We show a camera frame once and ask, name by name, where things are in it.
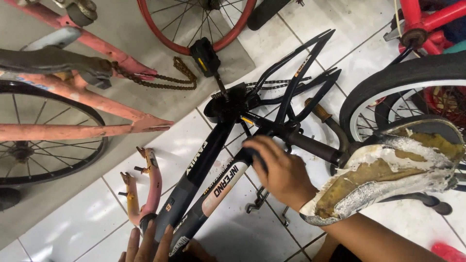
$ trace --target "kickstand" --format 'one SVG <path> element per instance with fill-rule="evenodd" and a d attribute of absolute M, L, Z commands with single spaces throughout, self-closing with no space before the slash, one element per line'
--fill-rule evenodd
<path fill-rule="evenodd" d="M 289 220 L 288 217 L 286 216 L 286 213 L 287 213 L 287 211 L 288 211 L 289 208 L 290 208 L 290 207 L 287 206 L 287 207 L 285 208 L 285 210 L 283 210 L 283 213 L 281 213 L 281 217 L 283 218 L 283 221 L 282 221 L 281 223 L 282 223 L 283 226 L 285 226 L 285 227 L 288 227 L 289 224 L 290 224 L 290 220 Z"/>
<path fill-rule="evenodd" d="M 259 188 L 259 190 L 257 191 L 256 193 L 256 200 L 254 200 L 254 204 L 248 204 L 246 206 L 246 213 L 251 213 L 251 211 L 253 209 L 260 209 L 260 207 L 264 204 L 265 202 L 265 199 L 267 198 L 269 192 L 267 191 L 263 196 L 262 196 L 262 192 L 264 192 L 265 188 L 263 186 L 261 186 Z"/>

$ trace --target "red wheel rim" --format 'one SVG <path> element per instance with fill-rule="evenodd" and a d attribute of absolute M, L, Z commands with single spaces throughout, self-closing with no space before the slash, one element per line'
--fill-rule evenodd
<path fill-rule="evenodd" d="M 154 21 L 152 20 L 149 9 L 147 8 L 146 0 L 137 0 L 137 4 L 139 5 L 139 10 L 141 10 L 141 14 L 143 15 L 143 18 L 146 21 L 149 28 L 166 47 L 182 55 L 191 55 L 188 47 L 180 46 L 176 43 L 173 43 L 168 38 L 166 38 L 165 35 L 157 28 Z M 230 32 L 228 32 L 223 38 L 221 38 L 213 44 L 213 49 L 215 50 L 215 52 L 222 50 L 231 42 L 233 42 L 233 40 L 235 40 L 236 37 L 238 37 L 238 35 L 246 26 L 247 18 L 253 11 L 255 5 L 256 0 L 247 0 L 243 10 L 243 14 L 238 19 L 238 22 L 236 22 L 236 24 L 230 30 Z"/>

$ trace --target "black pedal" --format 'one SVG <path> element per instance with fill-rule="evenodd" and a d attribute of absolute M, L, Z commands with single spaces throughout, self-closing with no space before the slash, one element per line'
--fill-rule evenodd
<path fill-rule="evenodd" d="M 213 50 L 212 44 L 207 37 L 195 41 L 189 48 L 189 51 L 205 77 L 218 74 L 217 71 L 220 67 L 220 59 Z"/>

